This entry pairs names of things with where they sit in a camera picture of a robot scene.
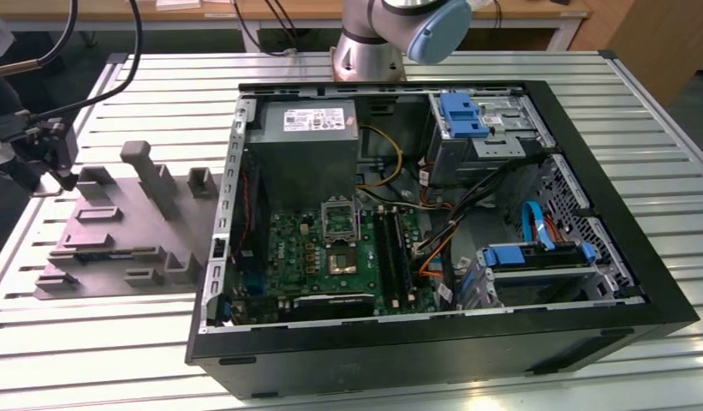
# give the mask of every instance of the black cable on table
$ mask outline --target black cable on table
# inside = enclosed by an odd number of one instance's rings
[[[291,25],[293,30],[293,36],[298,38],[298,29],[295,28],[295,24],[293,23],[291,17],[287,15],[287,11],[285,11],[283,4],[281,3],[281,0],[275,0],[275,4],[278,5],[278,8],[281,9],[281,13],[283,13],[285,19],[287,20],[289,24]]]
[[[265,0],[265,4],[269,6],[270,8],[270,11],[273,12],[273,14],[275,15],[275,20],[278,20],[278,23],[281,23],[281,28],[283,30],[283,33],[285,33],[285,36],[287,37],[287,39],[291,41],[293,43],[293,47],[295,47],[298,49],[298,42],[295,41],[297,38],[298,38],[298,34],[295,32],[295,27],[293,28],[293,34],[291,34],[291,31],[289,30],[287,26],[285,25],[285,21],[283,19],[281,18],[281,15],[278,14],[277,10],[275,10],[275,6],[273,6],[273,3],[270,2],[270,0]]]
[[[73,32],[75,31],[75,24],[77,24],[77,16],[79,15],[79,0],[70,0],[69,2],[69,18],[67,18],[67,26],[65,27],[65,31],[62,32],[62,36],[54,45],[53,49],[37,60],[39,62],[39,66],[43,67],[49,63],[53,62],[53,60],[59,56],[62,53],[62,50],[65,49],[65,46],[67,45],[69,38],[73,35]]]
[[[233,6],[235,8],[237,19],[239,20],[239,25],[242,26],[242,29],[245,31],[245,35],[247,36],[247,38],[250,39],[253,44],[258,47],[261,52],[263,54],[267,54],[269,56],[273,56],[273,57],[285,57],[285,52],[275,53],[275,52],[267,51],[267,50],[265,50],[262,48],[259,40],[253,37],[253,34],[250,33],[250,29],[247,28],[247,23],[245,22],[245,18],[242,16],[242,12],[239,11],[239,6],[237,5],[237,0],[233,1]]]
[[[143,55],[143,20],[141,19],[141,9],[138,7],[138,0],[129,0],[133,10],[133,19],[135,21],[135,50],[133,52],[133,66],[131,71],[129,72],[127,78],[123,83],[115,87],[109,92],[105,92],[99,96],[89,98],[77,103],[69,104],[59,109],[50,110],[42,114],[31,116],[29,119],[31,123],[42,122],[54,117],[62,117],[73,111],[78,111],[85,107],[89,107],[94,104],[98,104],[101,101],[107,100],[111,97],[115,97],[123,90],[131,85],[133,79],[135,79],[135,74],[138,72],[138,66],[141,65],[141,56]]]
[[[503,9],[501,8],[499,0],[493,0],[497,5],[497,21],[493,25],[493,28],[501,28],[503,26]]]

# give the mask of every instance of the blue cable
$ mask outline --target blue cable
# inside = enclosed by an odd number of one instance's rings
[[[537,236],[539,242],[545,244],[547,250],[555,249],[554,242],[549,239],[547,225],[545,224],[545,212],[542,211],[542,206],[534,200],[525,201],[522,209],[522,232],[523,240],[534,241],[534,236],[531,235],[531,220],[530,212],[534,214],[534,223],[537,224]]]

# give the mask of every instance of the blue latch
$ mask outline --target blue latch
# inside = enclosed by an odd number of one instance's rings
[[[595,247],[593,247],[593,244],[590,244],[589,242],[583,242],[579,245],[579,248],[582,248],[582,253],[585,254],[585,258],[587,259],[587,262],[593,264],[598,257]]]
[[[445,92],[441,94],[441,110],[445,120],[451,127],[451,137],[461,138],[486,138],[489,128],[481,123],[481,109],[466,92]]]
[[[497,260],[501,265],[523,264],[523,253],[519,246],[497,246],[491,247],[497,254]]]
[[[494,267],[499,263],[497,260],[497,254],[490,248],[483,250],[483,259],[486,260],[486,265],[490,267]]]

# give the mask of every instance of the black cable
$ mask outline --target black cable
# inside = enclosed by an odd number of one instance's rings
[[[501,9],[499,0],[493,0],[497,5],[497,22],[493,25],[493,28],[501,28],[503,26],[503,10]]]
[[[389,204],[391,206],[407,206],[410,208],[417,208],[421,210],[437,210],[437,208],[434,207],[418,205],[409,201],[394,201],[394,200],[386,199],[381,195],[373,193],[371,190],[369,190],[367,188],[357,188],[357,190],[365,192],[370,197],[373,197],[382,204]]]
[[[383,164],[383,165],[379,167],[379,179],[381,179],[381,181],[387,180],[387,177],[385,176],[385,170],[386,170],[386,168],[387,168],[387,165],[386,165],[386,164]],[[399,192],[399,190],[397,189],[397,187],[393,186],[393,182],[397,181],[397,179],[399,178],[401,175],[402,175],[402,173],[399,173],[394,179],[391,179],[389,182],[386,182],[386,183],[385,183],[385,187],[389,188],[389,191],[393,192],[393,194],[397,196],[397,198],[398,198],[401,201],[405,201],[405,197],[402,196],[402,193]]]
[[[69,38],[73,35],[73,32],[75,31],[75,24],[77,24],[77,16],[79,15],[79,0],[70,0],[69,1],[69,18],[67,18],[67,25],[65,26],[65,31],[62,32],[62,37],[59,38],[59,41],[54,45],[53,49],[46,53],[42,57],[37,59],[39,63],[39,67],[46,66],[49,63],[53,62],[53,60],[59,56],[62,53],[62,49],[67,45]]]
[[[441,250],[441,265],[443,268],[443,284],[451,291],[451,301],[449,302],[446,299],[442,299],[442,301],[446,302],[446,304],[442,304],[442,310],[443,311],[455,311],[455,307],[458,306],[458,298],[455,295],[455,269],[453,267],[453,255],[451,255],[451,249],[453,245],[449,242],[443,249]]]
[[[519,167],[527,164],[535,164],[545,160],[549,154],[545,152],[534,154],[527,158],[510,160],[503,164],[490,175],[485,177],[482,181],[474,185],[461,198],[458,204],[453,207],[451,212],[447,216],[447,224],[418,245],[418,249],[430,246],[435,241],[442,240],[458,227],[461,220],[466,217],[467,211],[475,206],[475,204],[494,194],[499,184],[503,182],[503,178],[510,171],[514,171]]]
[[[410,176],[411,176],[413,180],[417,181],[418,184],[419,184],[418,163],[410,163],[407,165],[407,171],[410,172]]]
[[[278,8],[281,9],[281,13],[283,13],[285,19],[287,20],[289,24],[291,25],[293,35],[295,38],[298,38],[298,29],[295,28],[295,24],[293,23],[291,17],[287,15],[287,11],[285,11],[283,4],[281,3],[281,0],[275,0],[275,4],[278,5]]]
[[[245,35],[247,36],[247,38],[250,39],[250,41],[253,42],[253,44],[258,47],[258,49],[261,49],[261,52],[263,54],[267,54],[269,56],[273,56],[273,57],[285,57],[285,52],[282,53],[275,53],[273,51],[267,51],[262,48],[261,46],[261,42],[253,37],[253,35],[250,34],[250,29],[247,28],[247,23],[245,23],[245,18],[242,17],[242,13],[239,11],[239,7],[237,6],[237,0],[233,1],[233,6],[235,7],[235,14],[237,14],[237,19],[239,20],[239,24],[242,26],[242,29],[245,31]]]
[[[270,0],[265,0],[265,4],[269,6],[270,11],[275,15],[275,20],[278,20],[278,23],[281,23],[281,28],[283,30],[285,36],[293,43],[293,47],[298,49],[298,43],[295,42],[298,36],[291,34],[287,26],[285,25],[283,19],[281,19],[281,15],[278,14],[275,10],[275,6],[273,6],[273,3],[270,2]]]
[[[101,101],[115,97],[123,90],[131,85],[135,73],[138,72],[138,66],[141,65],[141,56],[143,55],[143,20],[141,19],[141,9],[138,7],[138,0],[129,0],[131,3],[133,19],[135,20],[135,50],[133,53],[133,66],[129,72],[127,78],[125,79],[121,86],[115,87],[109,92],[99,96],[89,98],[77,103],[69,104],[59,109],[50,110],[42,114],[34,115],[29,120],[31,123],[42,122],[54,117],[62,117],[71,111],[83,109],[85,107],[98,104]]]

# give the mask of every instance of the ram slot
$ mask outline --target ram slot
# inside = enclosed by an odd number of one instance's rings
[[[390,246],[390,233],[387,229],[386,212],[381,209],[374,213],[374,238],[377,240],[377,255],[379,263],[379,274],[382,277],[382,294],[385,301],[393,308],[399,308],[399,293],[397,287],[397,275],[394,267],[393,247]]]
[[[403,299],[403,305],[406,305],[414,301],[414,293],[411,289],[410,254],[405,246],[405,236],[397,210],[387,212],[386,219],[390,233],[389,245],[395,266],[397,293]]]

